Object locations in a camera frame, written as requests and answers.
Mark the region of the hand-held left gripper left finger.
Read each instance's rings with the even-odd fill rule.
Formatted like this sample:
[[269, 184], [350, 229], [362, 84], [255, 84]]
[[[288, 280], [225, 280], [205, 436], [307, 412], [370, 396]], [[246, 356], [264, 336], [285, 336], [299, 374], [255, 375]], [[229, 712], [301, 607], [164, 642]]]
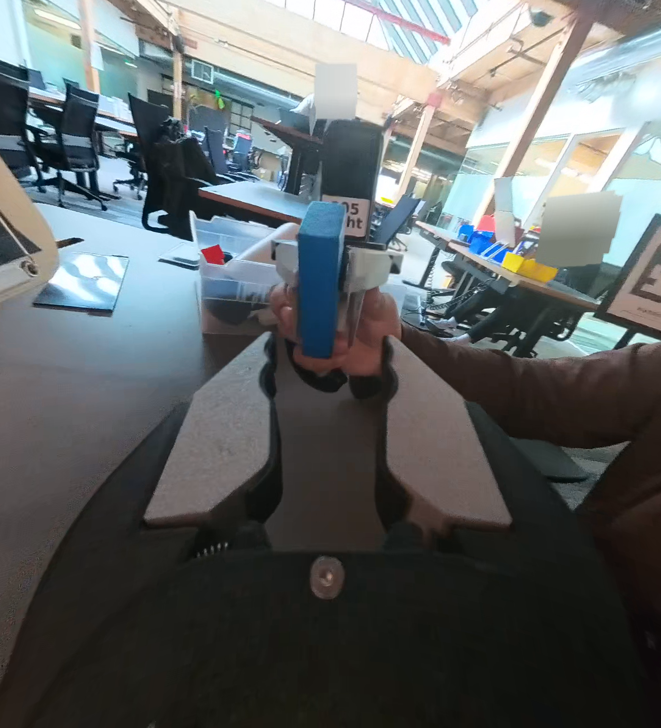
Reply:
[[151, 527], [266, 523], [282, 498], [277, 343], [264, 333], [192, 397], [146, 508]]

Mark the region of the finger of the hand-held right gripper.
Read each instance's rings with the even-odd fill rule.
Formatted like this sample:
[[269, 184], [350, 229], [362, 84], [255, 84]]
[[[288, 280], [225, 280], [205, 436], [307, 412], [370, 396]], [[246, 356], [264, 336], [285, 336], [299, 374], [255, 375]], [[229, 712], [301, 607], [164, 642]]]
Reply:
[[345, 291], [365, 292], [383, 286], [390, 275], [398, 275], [404, 253], [396, 250], [346, 248]]
[[299, 277], [299, 250], [297, 240], [271, 241], [271, 259], [277, 274], [285, 284], [297, 284]]

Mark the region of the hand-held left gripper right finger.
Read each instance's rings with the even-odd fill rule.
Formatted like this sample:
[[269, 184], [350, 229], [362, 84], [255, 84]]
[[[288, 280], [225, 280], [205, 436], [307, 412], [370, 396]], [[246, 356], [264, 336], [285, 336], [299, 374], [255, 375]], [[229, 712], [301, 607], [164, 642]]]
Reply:
[[383, 345], [376, 509], [424, 538], [506, 532], [512, 516], [463, 397], [397, 339]]

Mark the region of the blue rectangular block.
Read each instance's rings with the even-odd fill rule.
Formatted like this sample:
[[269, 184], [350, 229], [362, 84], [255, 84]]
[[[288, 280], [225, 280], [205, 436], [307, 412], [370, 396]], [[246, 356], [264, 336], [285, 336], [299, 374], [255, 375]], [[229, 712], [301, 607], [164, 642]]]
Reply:
[[335, 345], [346, 212], [312, 202], [297, 235], [297, 332], [304, 356], [329, 359]]

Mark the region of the person's right forearm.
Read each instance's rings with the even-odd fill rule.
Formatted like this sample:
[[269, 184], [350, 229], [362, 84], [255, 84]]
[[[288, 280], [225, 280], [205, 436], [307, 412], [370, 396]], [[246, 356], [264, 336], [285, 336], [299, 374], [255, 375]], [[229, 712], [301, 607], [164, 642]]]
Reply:
[[514, 358], [408, 325], [401, 341], [514, 438], [594, 449], [661, 448], [661, 342], [582, 358]]

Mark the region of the person's right hand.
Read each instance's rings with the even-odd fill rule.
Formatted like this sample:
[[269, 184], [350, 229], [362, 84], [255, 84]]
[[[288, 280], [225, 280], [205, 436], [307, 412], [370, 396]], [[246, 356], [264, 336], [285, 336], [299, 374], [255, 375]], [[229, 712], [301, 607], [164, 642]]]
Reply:
[[349, 377], [378, 377], [381, 375], [384, 340], [387, 337], [401, 338], [401, 322], [395, 300], [378, 288], [367, 290], [364, 295], [353, 343], [349, 344], [345, 333], [335, 333], [332, 355], [326, 359], [310, 358], [304, 353], [293, 289], [287, 284], [272, 287], [269, 304], [282, 337], [296, 344], [293, 360], [302, 369], [320, 376], [341, 370]]

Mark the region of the clear plastic bin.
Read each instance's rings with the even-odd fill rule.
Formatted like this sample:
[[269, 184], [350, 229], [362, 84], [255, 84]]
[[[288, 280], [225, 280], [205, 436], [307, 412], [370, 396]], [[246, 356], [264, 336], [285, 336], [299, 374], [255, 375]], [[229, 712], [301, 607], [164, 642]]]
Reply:
[[271, 241], [295, 240], [299, 224], [271, 228], [218, 215], [197, 224], [199, 250], [220, 245], [225, 253], [223, 266], [207, 264], [201, 254], [197, 303], [202, 334], [257, 336], [273, 328], [277, 318], [269, 295], [284, 282], [271, 259]]

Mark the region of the blue and black chair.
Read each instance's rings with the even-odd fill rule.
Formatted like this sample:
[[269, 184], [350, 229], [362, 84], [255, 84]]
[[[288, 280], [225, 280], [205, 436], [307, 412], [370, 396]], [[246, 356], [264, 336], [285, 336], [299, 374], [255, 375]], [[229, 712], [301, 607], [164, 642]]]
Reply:
[[406, 227], [409, 217], [416, 214], [419, 204], [424, 201], [413, 196], [402, 196], [397, 204], [385, 215], [371, 236], [371, 243], [377, 248], [388, 248], [395, 236]]

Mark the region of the dark standing desk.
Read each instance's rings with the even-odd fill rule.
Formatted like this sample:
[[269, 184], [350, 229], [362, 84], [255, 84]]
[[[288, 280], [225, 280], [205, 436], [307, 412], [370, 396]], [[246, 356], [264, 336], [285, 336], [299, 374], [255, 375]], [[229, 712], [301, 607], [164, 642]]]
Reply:
[[298, 196], [304, 177], [316, 177], [320, 170], [323, 141], [309, 132], [309, 118], [281, 110], [280, 122], [271, 122], [259, 116], [252, 116], [251, 121], [290, 148], [290, 161], [283, 190]]

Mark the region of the brown topped desk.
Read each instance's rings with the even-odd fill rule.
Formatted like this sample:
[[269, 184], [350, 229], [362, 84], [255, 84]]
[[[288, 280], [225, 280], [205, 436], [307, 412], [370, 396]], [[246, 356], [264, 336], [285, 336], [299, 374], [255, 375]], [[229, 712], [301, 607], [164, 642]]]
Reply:
[[301, 223], [309, 207], [299, 196], [285, 193], [262, 180], [201, 187], [198, 195], [219, 209], [219, 215], [267, 226]]

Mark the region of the blue bin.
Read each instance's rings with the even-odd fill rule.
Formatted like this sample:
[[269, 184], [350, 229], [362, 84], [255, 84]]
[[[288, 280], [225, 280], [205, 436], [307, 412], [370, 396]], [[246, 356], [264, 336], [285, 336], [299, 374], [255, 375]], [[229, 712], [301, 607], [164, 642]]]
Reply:
[[476, 229], [472, 224], [464, 224], [459, 227], [458, 240], [477, 256], [490, 255], [490, 250], [497, 244], [493, 230]]

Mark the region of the white standing sign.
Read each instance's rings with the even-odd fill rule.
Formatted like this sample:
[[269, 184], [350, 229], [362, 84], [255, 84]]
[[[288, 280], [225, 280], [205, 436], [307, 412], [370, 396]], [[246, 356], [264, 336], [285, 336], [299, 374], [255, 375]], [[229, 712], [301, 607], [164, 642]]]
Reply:
[[516, 243], [512, 181], [513, 177], [498, 177], [493, 183], [495, 237], [506, 248], [514, 248]]

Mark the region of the small yellow bin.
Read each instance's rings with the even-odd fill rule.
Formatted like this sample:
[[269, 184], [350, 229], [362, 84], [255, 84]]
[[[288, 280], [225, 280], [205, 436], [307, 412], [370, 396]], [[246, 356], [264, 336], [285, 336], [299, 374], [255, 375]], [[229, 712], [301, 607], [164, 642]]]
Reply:
[[533, 258], [526, 258], [517, 253], [507, 252], [501, 262], [501, 267], [513, 274], [541, 284], [552, 282], [559, 273], [559, 269], [549, 267], [537, 262]]

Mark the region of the long desk with bins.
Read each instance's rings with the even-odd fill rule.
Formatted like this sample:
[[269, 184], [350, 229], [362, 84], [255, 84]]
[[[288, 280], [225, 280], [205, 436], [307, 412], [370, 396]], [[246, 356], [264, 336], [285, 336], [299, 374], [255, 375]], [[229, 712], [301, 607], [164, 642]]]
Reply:
[[441, 262], [451, 286], [426, 289], [424, 314], [431, 317], [428, 327], [435, 333], [451, 321], [472, 343], [503, 343], [503, 351], [513, 357], [535, 358], [542, 339], [567, 341], [583, 314], [598, 307], [596, 298], [554, 278], [541, 281], [505, 268], [488, 254], [505, 253], [505, 248], [491, 241], [476, 253], [447, 230], [420, 221], [416, 227], [435, 247], [422, 283], [431, 279], [440, 256], [451, 254]]

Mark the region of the flat glossy black pad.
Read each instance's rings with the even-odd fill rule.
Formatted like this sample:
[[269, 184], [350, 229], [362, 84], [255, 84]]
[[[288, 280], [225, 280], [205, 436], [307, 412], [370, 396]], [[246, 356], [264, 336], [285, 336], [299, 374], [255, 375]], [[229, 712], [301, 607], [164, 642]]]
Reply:
[[126, 256], [64, 250], [60, 266], [33, 306], [112, 314], [128, 267]]

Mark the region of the person's brown sweater torso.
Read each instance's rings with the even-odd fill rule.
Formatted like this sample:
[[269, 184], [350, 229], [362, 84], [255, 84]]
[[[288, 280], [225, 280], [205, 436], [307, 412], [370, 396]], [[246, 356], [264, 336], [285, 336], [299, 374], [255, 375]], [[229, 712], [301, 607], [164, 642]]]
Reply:
[[577, 509], [614, 578], [661, 726], [661, 446], [628, 443]]

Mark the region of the black office chair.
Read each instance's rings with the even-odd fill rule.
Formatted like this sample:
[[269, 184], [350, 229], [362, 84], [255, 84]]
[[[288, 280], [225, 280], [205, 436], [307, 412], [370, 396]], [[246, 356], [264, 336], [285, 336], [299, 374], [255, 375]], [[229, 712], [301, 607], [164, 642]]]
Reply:
[[28, 69], [0, 60], [0, 158], [18, 180], [35, 172], [36, 180], [28, 185], [44, 193], [44, 177], [28, 137], [28, 96]]
[[55, 134], [40, 141], [38, 156], [44, 166], [55, 171], [45, 186], [57, 189], [59, 207], [64, 207], [64, 194], [70, 191], [107, 211], [97, 179], [100, 162], [94, 135], [98, 107], [98, 94], [69, 83]]

